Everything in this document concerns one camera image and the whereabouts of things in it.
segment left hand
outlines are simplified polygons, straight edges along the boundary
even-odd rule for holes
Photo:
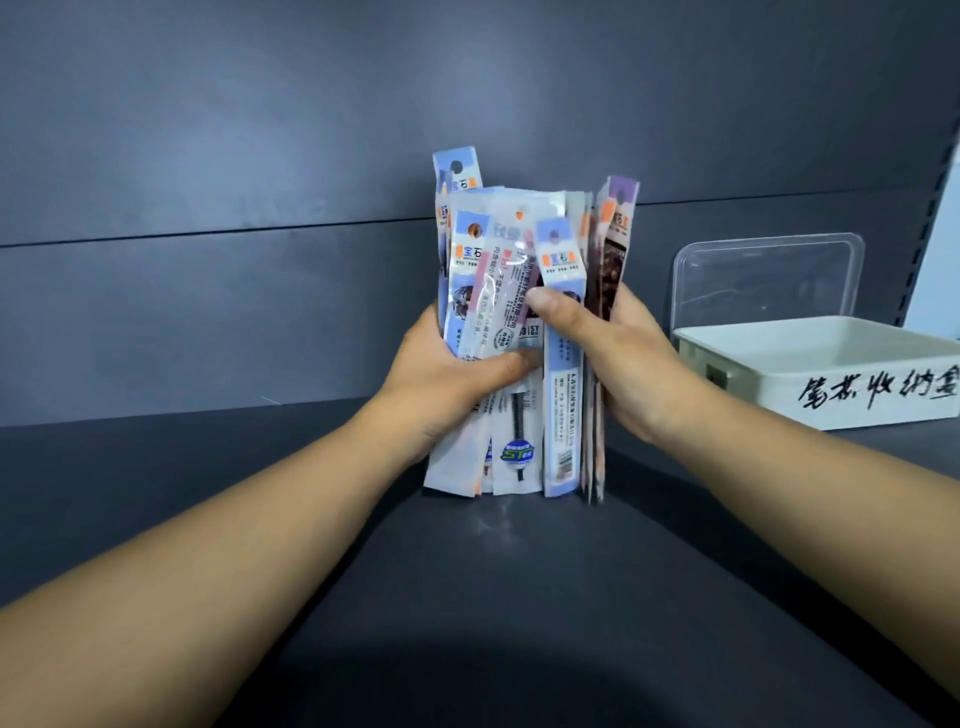
[[[430,305],[407,331],[380,391],[358,414],[404,465],[421,460],[478,401],[540,366],[541,352],[519,350],[483,361],[450,353]]]

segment clear plastic lid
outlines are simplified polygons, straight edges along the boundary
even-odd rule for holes
[[[863,253],[852,232],[691,243],[673,265],[670,330],[850,316]]]

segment stack of packages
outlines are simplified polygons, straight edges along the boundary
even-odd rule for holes
[[[542,370],[477,403],[434,447],[423,484],[470,497],[579,488],[602,500],[601,385],[580,348],[543,326],[524,297],[544,285],[610,319],[639,183],[610,177],[594,205],[587,192],[484,187],[473,147],[433,161],[447,346],[465,360],[521,347],[544,358]]]

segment left forearm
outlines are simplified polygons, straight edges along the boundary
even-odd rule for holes
[[[402,469],[369,437],[352,422],[0,611],[0,724],[212,722]]]

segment hand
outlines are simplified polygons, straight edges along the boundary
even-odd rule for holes
[[[374,428],[382,444],[396,444],[404,465],[412,465],[474,404],[519,381],[541,362],[541,352],[533,350],[483,361],[458,359],[437,331],[432,304],[403,337],[386,381],[357,417]]]
[[[647,307],[622,283],[608,322],[548,288],[531,289],[527,303],[586,352],[607,388],[609,409],[641,440],[656,443],[691,392],[701,391],[703,381],[686,368]]]

